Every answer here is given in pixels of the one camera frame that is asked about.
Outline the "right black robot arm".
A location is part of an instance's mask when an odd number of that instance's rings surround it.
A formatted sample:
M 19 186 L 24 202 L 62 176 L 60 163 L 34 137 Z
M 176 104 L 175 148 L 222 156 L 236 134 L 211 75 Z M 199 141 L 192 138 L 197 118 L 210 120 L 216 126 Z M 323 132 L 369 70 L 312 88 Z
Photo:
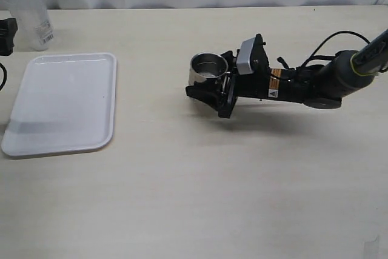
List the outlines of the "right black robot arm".
M 341 50 L 333 56 L 314 51 L 295 68 L 279 57 L 282 67 L 271 68 L 266 43 L 257 34 L 235 52 L 194 55 L 186 95 L 211 107 L 220 118 L 230 118 L 238 98 L 338 109 L 344 97 L 387 72 L 387 32 L 366 43 L 361 50 Z

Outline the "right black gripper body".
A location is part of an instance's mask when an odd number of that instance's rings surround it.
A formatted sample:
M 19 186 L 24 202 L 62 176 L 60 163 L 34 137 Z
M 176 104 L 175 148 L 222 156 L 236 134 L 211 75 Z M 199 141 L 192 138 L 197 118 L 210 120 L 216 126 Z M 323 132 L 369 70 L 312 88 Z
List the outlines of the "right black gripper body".
M 234 106 L 239 97 L 257 98 L 258 84 L 260 81 L 267 81 L 266 76 L 269 60 L 264 50 L 266 42 L 263 36 L 258 33 L 255 38 L 253 50 L 251 53 L 251 63 L 255 67 L 255 71 L 249 75 L 240 75 L 238 72 L 227 72 L 222 81 L 222 95 L 224 97 L 224 105 L 218 110 L 220 118 L 230 118 Z

